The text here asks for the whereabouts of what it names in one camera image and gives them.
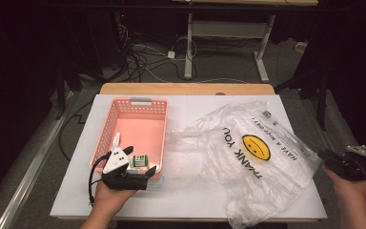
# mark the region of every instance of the human hand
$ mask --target human hand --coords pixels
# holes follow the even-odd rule
[[[111,190],[103,181],[99,181],[96,186],[94,205],[91,209],[91,214],[82,228],[108,228],[112,218],[136,192],[137,190]]]
[[[322,166],[323,171],[334,182],[335,193],[338,198],[340,209],[365,206],[366,209],[366,181],[350,181],[339,177],[326,165]]]

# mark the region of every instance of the wooden table edge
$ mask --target wooden table edge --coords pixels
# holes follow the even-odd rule
[[[260,95],[275,94],[270,84],[106,83],[100,94]]]

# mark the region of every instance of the desk leg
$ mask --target desk leg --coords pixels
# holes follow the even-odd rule
[[[259,52],[254,52],[254,61],[256,62],[256,66],[259,71],[260,79],[264,83],[269,82],[269,76],[267,75],[266,68],[264,67],[262,57],[263,57],[263,53],[266,49],[267,42],[269,42],[269,37],[270,37],[270,33],[273,28],[274,21],[275,21],[275,15],[271,15],[269,17],[269,22],[266,25],[266,29],[263,33],[260,50],[259,50]]]
[[[189,20],[187,23],[187,53],[186,63],[184,68],[184,77],[186,79],[192,78],[192,61],[193,61],[193,50],[192,50],[192,34],[193,34],[193,14],[189,13]]]

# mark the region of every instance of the black wall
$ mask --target black wall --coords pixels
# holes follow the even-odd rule
[[[356,20],[344,50],[329,75],[329,88],[359,144],[366,145],[366,3]]]
[[[41,11],[0,1],[0,182],[51,108],[55,58]]]

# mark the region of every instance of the white desk frame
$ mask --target white desk frame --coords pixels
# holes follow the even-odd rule
[[[216,21],[193,21],[193,14],[189,13],[187,28],[187,55],[184,77],[192,78],[193,36],[214,36],[214,37],[237,37],[237,38],[261,38],[260,49],[254,52],[254,61],[263,83],[269,82],[266,68],[263,63],[263,53],[269,41],[273,28],[275,15],[271,15],[267,23],[245,23],[245,22],[216,22]]]

